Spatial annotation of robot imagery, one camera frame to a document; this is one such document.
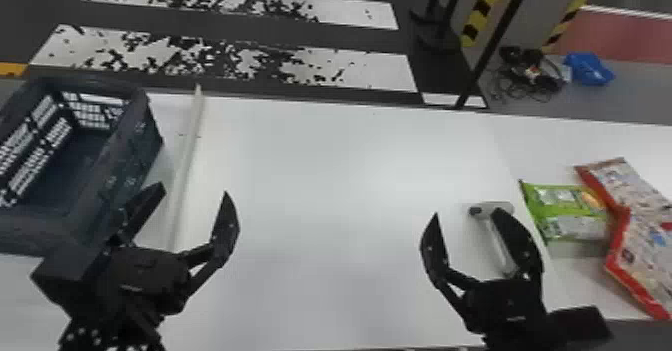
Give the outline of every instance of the snack bag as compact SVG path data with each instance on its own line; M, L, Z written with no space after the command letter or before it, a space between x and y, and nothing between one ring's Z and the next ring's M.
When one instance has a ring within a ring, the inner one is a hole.
M520 181L532 218L546 242L599 241L609 237L607 207L588 188Z
M575 167L616 215L605 268L656 319L672 314L672 203L625 159Z

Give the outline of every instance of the plastic basket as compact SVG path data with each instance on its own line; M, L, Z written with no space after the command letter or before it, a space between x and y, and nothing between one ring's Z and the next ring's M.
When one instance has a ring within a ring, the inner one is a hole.
M0 109L0 252L44 256L63 242L96 242L162 144L134 85L27 82Z

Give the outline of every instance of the white tabletop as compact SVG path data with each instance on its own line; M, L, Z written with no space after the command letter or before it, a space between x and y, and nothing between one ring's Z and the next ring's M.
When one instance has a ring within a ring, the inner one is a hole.
M483 120L462 112L207 99L178 246L207 239L224 189L238 207L241 235L224 270L167 320L166 345L480 344L430 284L418 243L438 212L454 266L496 278L490 239L468 207L509 200L532 225ZM547 265L547 305L569 305Z
M168 138L153 168L163 173L148 181L170 172L171 150L179 149L171 141L184 132L191 100L151 98ZM439 213L453 265L496 278L488 235L467 216L470 205L511 201L531 228L516 179L573 183L572 165L616 156L670 195L672 178L661 163L670 133L657 126L208 98L176 247L207 240L225 189L242 230L230 262L162 326L166 346L480 344L423 271L418 241L432 214ZM163 232L152 222L138 241L160 246ZM601 273L599 259L551 261L542 254L549 309L598 304L610 318L645 317ZM28 280L36 263L0 257L0 345L8 349L53 349L67 323Z

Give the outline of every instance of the blue bag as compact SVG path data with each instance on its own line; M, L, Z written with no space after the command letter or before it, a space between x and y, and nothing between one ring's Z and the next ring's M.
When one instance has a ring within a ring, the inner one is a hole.
M565 65L572 68L572 78L583 85L603 86L614 79L614 73L602 66L591 52L573 52L565 57Z

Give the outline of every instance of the red floor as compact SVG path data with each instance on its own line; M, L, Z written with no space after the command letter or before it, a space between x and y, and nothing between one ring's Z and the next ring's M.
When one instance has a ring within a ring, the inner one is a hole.
M603 59L672 64L672 20L583 10L554 53L590 51Z

